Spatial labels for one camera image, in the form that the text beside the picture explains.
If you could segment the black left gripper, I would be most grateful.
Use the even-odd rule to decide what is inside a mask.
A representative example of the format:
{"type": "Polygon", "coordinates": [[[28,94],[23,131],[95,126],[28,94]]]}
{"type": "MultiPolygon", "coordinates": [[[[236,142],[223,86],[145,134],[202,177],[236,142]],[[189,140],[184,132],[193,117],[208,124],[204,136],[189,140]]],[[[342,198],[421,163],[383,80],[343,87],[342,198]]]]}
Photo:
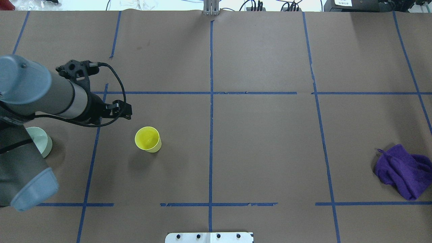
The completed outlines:
{"type": "Polygon", "coordinates": [[[83,124],[100,124],[103,118],[111,119],[107,124],[112,124],[119,118],[131,120],[133,115],[131,104],[125,99],[114,100],[112,103],[105,103],[99,96],[89,94],[87,107],[82,113],[83,124]]]}

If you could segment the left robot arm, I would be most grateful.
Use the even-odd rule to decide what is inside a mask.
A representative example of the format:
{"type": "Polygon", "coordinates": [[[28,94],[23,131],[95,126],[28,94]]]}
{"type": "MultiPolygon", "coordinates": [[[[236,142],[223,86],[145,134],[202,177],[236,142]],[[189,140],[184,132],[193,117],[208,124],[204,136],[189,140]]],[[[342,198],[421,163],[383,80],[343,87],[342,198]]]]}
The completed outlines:
{"type": "Polygon", "coordinates": [[[1,207],[29,210],[59,190],[58,181],[24,124],[48,117],[76,126],[109,126],[130,120],[120,77],[108,63],[70,60],[55,73],[22,56],[1,56],[1,207]],[[109,68],[120,84],[123,99],[111,104],[91,92],[91,75],[109,68]]]}

